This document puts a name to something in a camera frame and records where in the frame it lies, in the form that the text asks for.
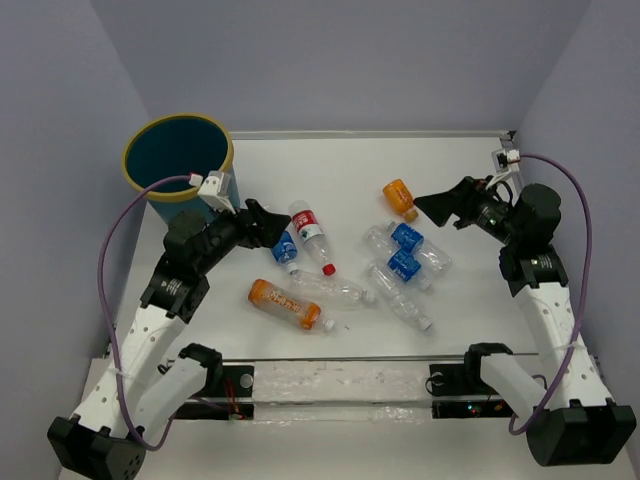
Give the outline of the blue label bottle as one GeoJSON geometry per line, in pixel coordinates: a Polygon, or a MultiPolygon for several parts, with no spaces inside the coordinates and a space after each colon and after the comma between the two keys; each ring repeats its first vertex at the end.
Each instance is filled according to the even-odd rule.
{"type": "Polygon", "coordinates": [[[397,250],[387,261],[387,266],[412,288],[427,291],[431,285],[431,277],[424,271],[422,264],[414,256],[403,250],[397,250]]]}
{"type": "Polygon", "coordinates": [[[271,249],[271,254],[278,265],[284,268],[289,275],[299,271],[296,262],[298,250],[290,233],[285,230],[278,243],[271,249]]]}
{"type": "Polygon", "coordinates": [[[383,259],[399,250],[414,256],[432,274],[440,276],[452,265],[451,257],[407,223],[395,221],[377,224],[364,234],[365,244],[383,259]]]}

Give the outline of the red label clear bottle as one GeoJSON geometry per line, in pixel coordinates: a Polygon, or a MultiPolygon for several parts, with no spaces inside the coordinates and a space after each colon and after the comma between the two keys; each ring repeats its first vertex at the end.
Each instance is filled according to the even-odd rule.
{"type": "Polygon", "coordinates": [[[290,204],[289,214],[293,227],[311,259],[325,276],[333,276],[336,273],[336,267],[329,242],[309,204],[303,200],[296,200],[290,204]]]}

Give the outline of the small orange bottle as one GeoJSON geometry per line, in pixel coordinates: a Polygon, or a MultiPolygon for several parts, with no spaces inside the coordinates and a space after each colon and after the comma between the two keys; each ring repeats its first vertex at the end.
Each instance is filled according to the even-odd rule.
{"type": "Polygon", "coordinates": [[[402,217],[406,223],[411,223],[418,218],[414,198],[401,179],[389,182],[382,189],[382,193],[391,210],[402,217]]]}

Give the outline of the long orange bottle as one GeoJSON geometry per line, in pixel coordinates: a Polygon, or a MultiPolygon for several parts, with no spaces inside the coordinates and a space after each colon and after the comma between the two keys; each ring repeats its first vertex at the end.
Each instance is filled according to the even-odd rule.
{"type": "Polygon", "coordinates": [[[296,296],[264,279],[254,281],[248,293],[248,301],[258,310],[306,331],[331,332],[336,325],[317,303],[296,296]]]}

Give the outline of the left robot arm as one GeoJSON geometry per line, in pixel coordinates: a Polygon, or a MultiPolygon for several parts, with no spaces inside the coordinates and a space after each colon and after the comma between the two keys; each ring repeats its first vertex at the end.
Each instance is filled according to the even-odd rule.
{"type": "Polygon", "coordinates": [[[47,438],[61,465],[89,479],[133,479],[147,452],[162,447],[175,413],[221,383],[221,354],[191,343],[165,373],[158,367],[209,291],[207,275],[236,247],[271,248],[290,216],[249,199],[212,222],[195,211],[169,223],[164,253],[144,290],[124,340],[70,417],[57,417],[47,438]]]}

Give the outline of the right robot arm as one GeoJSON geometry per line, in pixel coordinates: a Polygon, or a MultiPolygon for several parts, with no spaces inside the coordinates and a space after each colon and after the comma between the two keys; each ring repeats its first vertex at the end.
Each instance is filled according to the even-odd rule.
{"type": "Polygon", "coordinates": [[[599,377],[579,333],[568,277],[551,240],[561,199],[542,184],[524,187],[516,202],[499,198],[491,178],[466,177],[448,191],[417,197],[414,205],[442,227],[479,227],[503,245],[499,267],[528,325],[542,367],[538,381],[499,343],[473,344],[460,368],[470,391],[488,387],[512,411],[509,431],[523,434],[541,466],[610,464],[637,426],[599,377]]]}

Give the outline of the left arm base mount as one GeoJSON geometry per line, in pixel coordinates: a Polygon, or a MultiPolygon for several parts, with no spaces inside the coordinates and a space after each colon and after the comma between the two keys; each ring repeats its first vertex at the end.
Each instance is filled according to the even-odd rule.
{"type": "Polygon", "coordinates": [[[219,380],[205,386],[183,406],[177,420],[252,420],[254,418],[254,367],[249,364],[224,365],[219,380]]]}

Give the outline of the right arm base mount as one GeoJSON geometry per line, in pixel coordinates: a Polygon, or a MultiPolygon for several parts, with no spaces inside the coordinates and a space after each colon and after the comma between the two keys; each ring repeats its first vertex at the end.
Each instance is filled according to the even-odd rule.
{"type": "Polygon", "coordinates": [[[436,420],[508,418],[513,413],[493,389],[472,383],[461,363],[430,364],[425,390],[436,420]]]}

